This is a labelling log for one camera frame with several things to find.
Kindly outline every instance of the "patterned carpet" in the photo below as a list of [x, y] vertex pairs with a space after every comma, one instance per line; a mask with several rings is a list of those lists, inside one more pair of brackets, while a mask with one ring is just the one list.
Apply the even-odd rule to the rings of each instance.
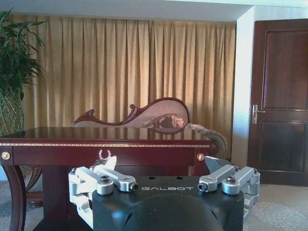
[[[10, 225], [11, 201], [7, 181], [0, 181], [0, 230]], [[26, 231], [43, 217], [43, 208], [27, 207]], [[308, 231], [308, 188], [261, 185], [260, 201], [244, 224], [244, 231]]]

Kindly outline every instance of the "table leg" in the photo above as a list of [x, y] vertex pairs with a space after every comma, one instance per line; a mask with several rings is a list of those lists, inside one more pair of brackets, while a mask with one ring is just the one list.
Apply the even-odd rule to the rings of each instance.
[[65, 166], [43, 166], [44, 218], [67, 219], [68, 175]]
[[19, 166], [2, 166], [10, 183], [12, 213], [10, 231], [23, 231], [26, 218], [26, 188]]

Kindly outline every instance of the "dark red wooden table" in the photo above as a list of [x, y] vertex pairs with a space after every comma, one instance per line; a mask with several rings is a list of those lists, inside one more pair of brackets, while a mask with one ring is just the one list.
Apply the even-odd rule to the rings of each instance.
[[12, 193], [10, 231], [22, 231], [26, 191], [20, 165], [40, 165], [43, 172], [44, 220], [41, 229], [76, 219], [68, 198], [67, 173], [91, 166], [99, 151], [117, 156], [116, 170], [133, 176], [200, 176], [207, 174], [204, 156], [217, 146], [201, 134], [180, 130], [162, 134], [147, 128], [35, 128], [0, 138], [1, 165]]

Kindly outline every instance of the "patterned pillow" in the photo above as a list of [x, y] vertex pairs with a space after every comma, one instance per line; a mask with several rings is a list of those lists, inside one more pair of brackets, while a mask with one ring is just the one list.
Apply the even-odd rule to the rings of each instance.
[[185, 120], [177, 114], [164, 114], [154, 119], [151, 119], [139, 128], [184, 128]]

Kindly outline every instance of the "beige curtain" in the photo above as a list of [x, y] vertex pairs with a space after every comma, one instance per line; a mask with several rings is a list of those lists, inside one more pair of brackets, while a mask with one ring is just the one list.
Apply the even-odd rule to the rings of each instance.
[[[235, 24], [19, 15], [46, 21], [36, 54], [45, 78], [25, 88], [25, 127], [70, 126], [85, 111], [123, 120], [161, 97], [188, 106], [193, 123], [232, 133]], [[231, 157], [230, 148], [226, 157]]]

